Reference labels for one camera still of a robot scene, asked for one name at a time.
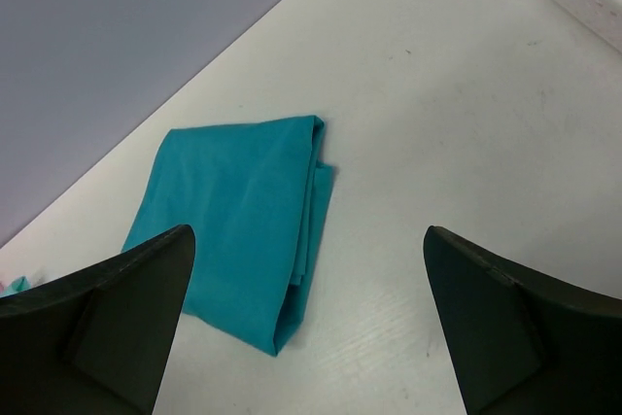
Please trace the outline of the teal t-shirt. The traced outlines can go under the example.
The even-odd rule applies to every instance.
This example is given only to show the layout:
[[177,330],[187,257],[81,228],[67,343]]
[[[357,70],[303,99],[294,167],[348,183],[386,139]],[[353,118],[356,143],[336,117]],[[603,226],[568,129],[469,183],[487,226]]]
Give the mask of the teal t-shirt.
[[169,131],[124,242],[195,235],[183,310],[274,356],[300,327],[333,187],[316,116]]

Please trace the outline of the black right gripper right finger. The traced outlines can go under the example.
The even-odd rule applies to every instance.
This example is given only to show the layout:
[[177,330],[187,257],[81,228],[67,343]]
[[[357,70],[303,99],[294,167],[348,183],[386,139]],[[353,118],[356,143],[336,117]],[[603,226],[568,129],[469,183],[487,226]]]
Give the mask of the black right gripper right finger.
[[441,227],[423,254],[469,414],[618,414],[621,302]]

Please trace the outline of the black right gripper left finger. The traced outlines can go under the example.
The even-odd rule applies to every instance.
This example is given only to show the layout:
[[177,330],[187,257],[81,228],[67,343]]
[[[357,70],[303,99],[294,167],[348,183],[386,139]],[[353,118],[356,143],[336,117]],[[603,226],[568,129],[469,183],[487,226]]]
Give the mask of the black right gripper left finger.
[[1,299],[4,414],[150,414],[195,255],[178,225]]

